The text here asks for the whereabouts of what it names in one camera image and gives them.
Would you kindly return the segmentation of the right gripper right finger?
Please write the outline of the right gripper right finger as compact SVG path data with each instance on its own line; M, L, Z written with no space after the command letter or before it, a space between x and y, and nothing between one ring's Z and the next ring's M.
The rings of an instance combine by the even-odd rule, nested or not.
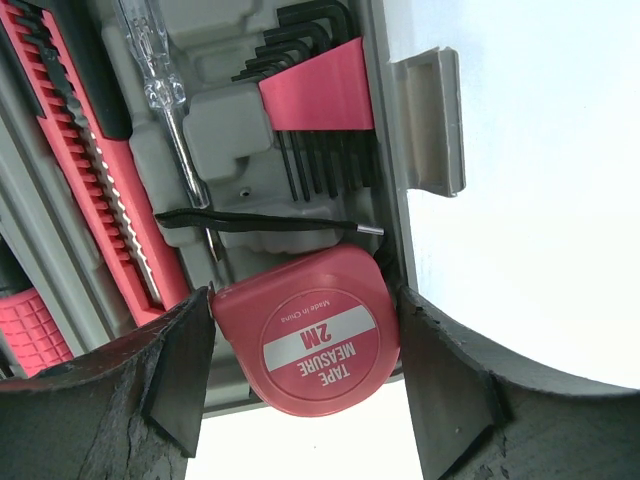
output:
M548 367L397 295L425 479L636 479L639 392Z

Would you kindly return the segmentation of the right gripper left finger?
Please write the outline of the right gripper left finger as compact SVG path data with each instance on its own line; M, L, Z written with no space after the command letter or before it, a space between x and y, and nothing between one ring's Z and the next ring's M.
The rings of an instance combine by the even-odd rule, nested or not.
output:
M182 479L196 454L215 325L203 287L168 313L1 383L4 479Z

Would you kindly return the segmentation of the clear test screwdriver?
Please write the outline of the clear test screwdriver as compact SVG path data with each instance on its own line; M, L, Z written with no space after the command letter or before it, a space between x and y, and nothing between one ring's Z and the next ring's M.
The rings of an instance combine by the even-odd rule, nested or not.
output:
M190 204L197 209L211 207L208 189L196 171L183 132L186 92L172 61L169 37L157 1L116 1L114 10L137 62L147 103L161 121L172 146Z

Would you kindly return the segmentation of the grey plastic tool case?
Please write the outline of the grey plastic tool case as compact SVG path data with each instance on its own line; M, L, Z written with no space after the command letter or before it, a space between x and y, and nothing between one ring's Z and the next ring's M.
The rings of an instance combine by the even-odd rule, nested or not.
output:
M190 204L164 127L143 92L139 68L107 1L87 2L132 124L129 146L138 175L157 213ZM187 102L184 136L211 206L222 211L334 218L356 214L381 221L395 240L388 278L410 278L408 212L402 188L452 197L465 186L456 51L432 48L403 61L382 53L382 5L341 1L359 35L367 67L380 180L373 188L337 198L290 195L281 152L258 86L235 82L246 60L277 25L276 8L304 1L163 1L169 47ZM1 25L1 231L53 316L73 357L138 325L79 209L38 123L19 65ZM194 227L158 225L177 255L189 291L224 279ZM258 261L331 245L340 232L230 236Z

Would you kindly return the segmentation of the red tape measure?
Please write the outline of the red tape measure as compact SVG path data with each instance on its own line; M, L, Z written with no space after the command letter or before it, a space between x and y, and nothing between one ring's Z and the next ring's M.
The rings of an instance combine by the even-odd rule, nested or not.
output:
M182 208L164 227L217 230L226 285L210 308L247 386L267 405L298 417L332 415L370 398L401 370L397 301L389 285L397 258L380 227L329 218ZM230 236L340 230L324 248L267 264Z

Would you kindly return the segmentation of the red utility knife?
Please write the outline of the red utility knife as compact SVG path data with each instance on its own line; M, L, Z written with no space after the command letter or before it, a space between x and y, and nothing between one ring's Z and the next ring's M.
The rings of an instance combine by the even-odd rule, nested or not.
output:
M189 294L129 146L132 124L85 1L4 1L1 25L38 123L137 325Z

